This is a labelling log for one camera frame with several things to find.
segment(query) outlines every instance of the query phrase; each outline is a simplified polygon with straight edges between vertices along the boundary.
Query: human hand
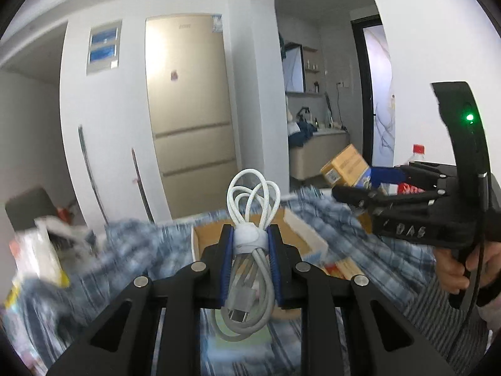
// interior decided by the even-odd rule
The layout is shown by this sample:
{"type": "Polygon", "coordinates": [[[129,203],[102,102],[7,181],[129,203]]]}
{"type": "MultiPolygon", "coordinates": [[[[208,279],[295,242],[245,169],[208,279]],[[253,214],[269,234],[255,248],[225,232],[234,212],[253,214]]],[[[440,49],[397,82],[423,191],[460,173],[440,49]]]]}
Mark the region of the human hand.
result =
{"type": "MultiPolygon", "coordinates": [[[[466,268],[468,271],[478,267],[480,248],[468,256],[466,268]]],[[[464,276],[465,268],[453,256],[452,251],[446,248],[434,248],[436,258],[435,271],[442,288],[451,294],[459,294],[469,286],[469,280],[464,276]]],[[[483,269],[480,276],[480,287],[485,287],[493,282],[501,272],[501,243],[486,242],[483,254],[483,269]]]]}

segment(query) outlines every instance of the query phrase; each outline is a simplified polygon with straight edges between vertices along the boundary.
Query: white usb cable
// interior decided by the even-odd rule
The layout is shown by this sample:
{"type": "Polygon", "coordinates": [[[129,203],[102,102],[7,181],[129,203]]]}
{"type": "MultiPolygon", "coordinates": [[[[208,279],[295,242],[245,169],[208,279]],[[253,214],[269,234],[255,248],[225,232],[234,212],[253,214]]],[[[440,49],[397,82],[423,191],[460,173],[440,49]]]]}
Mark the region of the white usb cable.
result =
{"type": "Polygon", "coordinates": [[[212,310],[211,322],[219,337],[230,342],[237,342],[263,328],[270,320],[271,312],[275,306],[275,290],[271,280],[270,264],[266,258],[268,250],[266,229],[280,206],[280,189],[274,182],[266,181],[259,171],[245,169],[236,174],[231,181],[226,195],[226,205],[231,220],[235,224],[233,240],[235,260],[231,266],[230,291],[225,306],[221,308],[221,316],[226,326],[237,335],[226,335],[220,330],[216,322],[215,310],[212,310]],[[236,186],[236,182],[245,174],[256,175],[260,183],[252,190],[245,186],[236,186]],[[273,207],[270,206],[269,186],[275,191],[273,207]],[[257,194],[261,188],[263,197],[257,194]],[[238,191],[241,193],[234,198],[235,192],[238,191]],[[243,198],[248,198],[244,217],[239,210],[239,202],[243,198]],[[259,227],[249,222],[254,199],[262,207],[259,227]],[[255,281],[259,284],[259,301],[257,308],[253,309],[256,291],[252,285],[255,281]]]}

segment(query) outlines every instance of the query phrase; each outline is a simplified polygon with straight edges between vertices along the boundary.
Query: silver bolt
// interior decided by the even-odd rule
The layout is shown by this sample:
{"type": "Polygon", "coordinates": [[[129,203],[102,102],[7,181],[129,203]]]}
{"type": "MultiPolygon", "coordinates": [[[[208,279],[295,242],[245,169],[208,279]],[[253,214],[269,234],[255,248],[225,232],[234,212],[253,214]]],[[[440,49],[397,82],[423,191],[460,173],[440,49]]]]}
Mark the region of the silver bolt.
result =
{"type": "Polygon", "coordinates": [[[204,271],[206,267],[207,266],[205,265],[204,262],[194,262],[191,265],[191,270],[199,272],[199,271],[204,271]]]}
{"type": "Polygon", "coordinates": [[[362,274],[355,276],[353,281],[355,282],[355,284],[357,286],[360,286],[360,287],[365,287],[367,284],[369,284],[369,279],[362,274]]]}
{"type": "Polygon", "coordinates": [[[296,270],[301,273],[306,273],[310,271],[311,266],[307,262],[299,262],[296,264],[296,270]]]}
{"type": "Polygon", "coordinates": [[[148,277],[139,276],[134,279],[134,285],[138,288],[144,287],[148,284],[148,277]]]}

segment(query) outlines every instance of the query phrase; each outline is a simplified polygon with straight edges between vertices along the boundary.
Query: blue plaid fabric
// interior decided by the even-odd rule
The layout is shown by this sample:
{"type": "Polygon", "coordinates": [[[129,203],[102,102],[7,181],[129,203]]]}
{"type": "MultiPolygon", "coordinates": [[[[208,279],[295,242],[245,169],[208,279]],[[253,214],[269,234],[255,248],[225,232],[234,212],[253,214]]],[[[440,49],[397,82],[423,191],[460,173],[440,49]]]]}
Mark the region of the blue plaid fabric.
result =
{"type": "MultiPolygon", "coordinates": [[[[296,199],[282,202],[312,226],[329,244],[328,262],[351,257],[383,293],[401,310],[429,283],[434,259],[430,248],[367,235],[350,209],[303,188],[296,199]]],[[[165,226],[126,221],[107,228],[107,247],[85,275],[70,274],[71,285],[61,289],[39,280],[25,281],[16,306],[3,316],[11,340],[16,338],[13,316],[21,316],[34,351],[50,367],[85,327],[135,277],[146,273],[153,280],[171,276],[192,262],[190,234],[194,225],[227,218],[217,211],[165,226]]],[[[216,359],[208,354],[215,338],[201,313],[201,368],[203,375],[299,374],[300,320],[272,320],[269,346],[235,348],[216,359]]]]}

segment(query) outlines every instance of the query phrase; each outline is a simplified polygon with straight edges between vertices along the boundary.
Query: plastic bottle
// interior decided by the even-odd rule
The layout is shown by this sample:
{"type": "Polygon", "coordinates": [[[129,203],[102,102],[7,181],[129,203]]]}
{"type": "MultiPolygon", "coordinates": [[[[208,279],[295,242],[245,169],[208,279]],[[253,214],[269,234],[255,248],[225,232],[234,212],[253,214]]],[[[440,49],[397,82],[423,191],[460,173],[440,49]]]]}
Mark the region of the plastic bottle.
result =
{"type": "MultiPolygon", "coordinates": [[[[424,145],[414,144],[412,147],[412,156],[407,160],[407,164],[412,161],[424,161],[424,145]]],[[[402,182],[398,184],[397,193],[418,193],[424,192],[424,189],[418,188],[408,183],[402,182]]]]}

